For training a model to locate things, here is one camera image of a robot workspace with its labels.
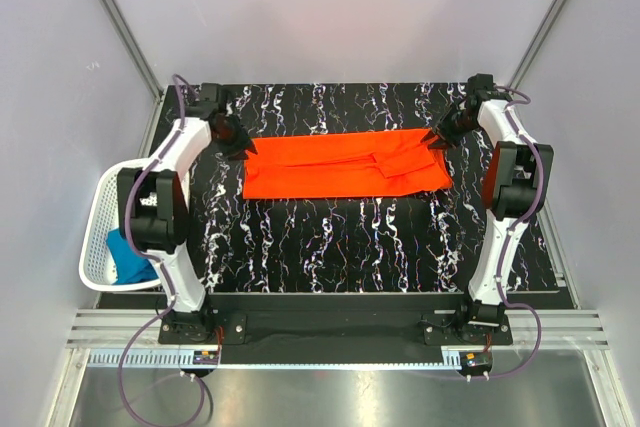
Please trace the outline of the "orange t-shirt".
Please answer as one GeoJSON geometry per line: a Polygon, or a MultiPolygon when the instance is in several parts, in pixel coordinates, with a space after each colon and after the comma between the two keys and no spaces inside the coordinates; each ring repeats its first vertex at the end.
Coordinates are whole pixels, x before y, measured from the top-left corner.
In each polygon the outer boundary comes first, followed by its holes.
{"type": "Polygon", "coordinates": [[[255,141],[244,163],[246,200],[402,197],[449,189],[444,153],[428,129],[370,131],[255,141]]]}

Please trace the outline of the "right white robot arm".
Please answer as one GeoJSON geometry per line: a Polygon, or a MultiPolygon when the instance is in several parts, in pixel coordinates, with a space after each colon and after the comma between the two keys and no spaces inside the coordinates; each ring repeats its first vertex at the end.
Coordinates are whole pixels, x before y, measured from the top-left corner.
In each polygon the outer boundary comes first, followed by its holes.
{"type": "Polygon", "coordinates": [[[506,303],[513,260],[530,221],[544,205],[554,156],[551,146],[537,143],[525,130],[514,104],[503,98],[485,100],[474,109],[452,109],[423,138],[428,148],[445,150],[481,129],[493,147],[482,185],[484,243],[468,285],[471,301],[486,306],[506,303]]]}

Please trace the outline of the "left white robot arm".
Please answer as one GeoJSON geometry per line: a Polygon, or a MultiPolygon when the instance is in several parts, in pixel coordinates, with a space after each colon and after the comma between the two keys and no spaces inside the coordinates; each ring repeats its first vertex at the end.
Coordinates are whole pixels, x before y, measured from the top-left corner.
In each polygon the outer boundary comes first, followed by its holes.
{"type": "Polygon", "coordinates": [[[216,319],[203,310],[205,290],[191,263],[189,200],[182,182],[202,151],[216,145],[229,160],[246,160],[257,149],[234,114],[185,117],[138,167],[117,173],[120,235],[136,256],[151,264],[167,295],[168,309],[185,314],[181,331],[196,343],[215,333],[216,319]]]}

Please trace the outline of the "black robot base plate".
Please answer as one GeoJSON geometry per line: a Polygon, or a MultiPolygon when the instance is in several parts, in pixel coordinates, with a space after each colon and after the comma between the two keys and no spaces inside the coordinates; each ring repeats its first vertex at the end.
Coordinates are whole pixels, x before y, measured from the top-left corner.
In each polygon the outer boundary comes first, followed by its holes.
{"type": "Polygon", "coordinates": [[[249,352],[348,352],[417,359],[443,346],[509,345],[507,319],[463,294],[213,294],[224,347],[249,352]]]}

